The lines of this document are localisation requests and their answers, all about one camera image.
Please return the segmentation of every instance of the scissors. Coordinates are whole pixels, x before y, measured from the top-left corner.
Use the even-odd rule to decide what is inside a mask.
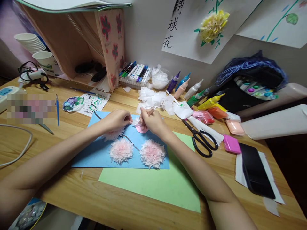
[[[187,128],[192,132],[193,137],[192,137],[192,141],[193,141],[193,145],[196,148],[197,152],[205,157],[205,158],[210,158],[212,157],[212,150],[217,150],[218,149],[218,145],[216,140],[213,138],[213,136],[203,130],[197,131],[195,129],[192,128],[192,126],[190,126],[185,120],[181,119],[182,122],[187,126]],[[206,136],[210,137],[211,140],[213,141],[215,147],[213,147],[212,145],[209,144],[209,142],[205,139],[205,137],[203,136],[203,134],[205,134]],[[195,139],[209,152],[209,155],[204,154],[202,151],[200,151],[200,149],[197,147]]]

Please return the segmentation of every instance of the white cable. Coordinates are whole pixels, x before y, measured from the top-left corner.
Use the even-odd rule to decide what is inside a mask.
[[[20,128],[20,127],[17,127],[17,126],[5,125],[5,124],[0,124],[0,126],[8,126],[8,127],[12,127],[12,128],[18,128],[18,129],[27,131],[27,132],[30,134],[30,138],[29,138],[29,140],[28,140],[28,143],[26,144],[26,146],[25,146],[25,148],[23,149],[23,151],[21,152],[21,154],[20,154],[15,160],[12,160],[11,162],[1,164],[0,167],[2,167],[2,166],[5,166],[5,165],[12,164],[12,163],[14,163],[15,161],[18,161],[18,160],[22,157],[22,155],[26,152],[26,150],[27,150],[28,147],[29,147],[29,144],[30,144],[30,142],[31,142],[31,140],[32,140],[33,134],[32,134],[29,130],[26,130],[26,129],[24,129],[24,128]]]

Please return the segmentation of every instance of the green leaf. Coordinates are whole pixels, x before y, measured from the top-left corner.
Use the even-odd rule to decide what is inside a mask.
[[[293,25],[296,25],[297,22],[298,22],[298,15],[295,14],[295,13],[288,14],[287,17],[286,17],[286,21],[287,21],[287,23],[291,23]]]

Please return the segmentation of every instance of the blue fabric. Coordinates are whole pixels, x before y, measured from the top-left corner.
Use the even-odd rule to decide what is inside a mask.
[[[96,111],[96,113],[101,118],[104,118],[105,116],[109,114],[109,112],[101,112],[101,111]],[[135,119],[136,117],[138,117],[138,115],[131,115],[131,116],[132,116],[132,119]],[[93,114],[88,127],[98,121],[100,121],[100,119],[95,114]],[[132,125],[125,127],[124,135],[127,136],[138,149],[141,149],[142,144],[148,139],[152,139],[155,142],[159,143],[160,145],[164,146],[165,151],[166,151],[166,157],[163,163],[160,164],[160,168],[169,169],[169,156],[167,154],[167,146],[160,138],[158,138],[156,135],[154,135],[149,130],[146,133],[141,134]],[[88,147],[83,149],[73,159],[72,167],[75,167],[75,168],[147,168],[148,169],[148,167],[145,166],[141,162],[140,152],[135,147],[133,147],[132,159],[129,159],[127,162],[123,162],[121,165],[117,164],[114,161],[111,162],[109,152],[111,148],[111,143],[113,142],[114,141],[105,142],[104,138],[103,139],[101,137],[97,138],[96,140],[93,141],[93,143],[91,143]]]
[[[234,73],[239,70],[244,69],[253,69],[259,67],[270,67],[281,74],[283,77],[283,81],[276,88],[276,90],[280,90],[288,84],[288,76],[287,74],[276,64],[275,61],[270,60],[266,57],[262,56],[262,51],[260,50],[258,53],[254,54],[251,57],[244,58],[234,58],[227,64],[224,70],[217,76],[215,86],[222,85],[229,77],[231,77]]]

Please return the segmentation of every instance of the green glue bottle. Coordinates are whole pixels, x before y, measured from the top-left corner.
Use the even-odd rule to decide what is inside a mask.
[[[194,104],[196,104],[198,102],[198,100],[202,97],[202,94],[205,92],[205,89],[203,91],[201,91],[200,93],[195,94],[193,97],[191,97],[188,100],[188,105],[190,107],[192,107]]]

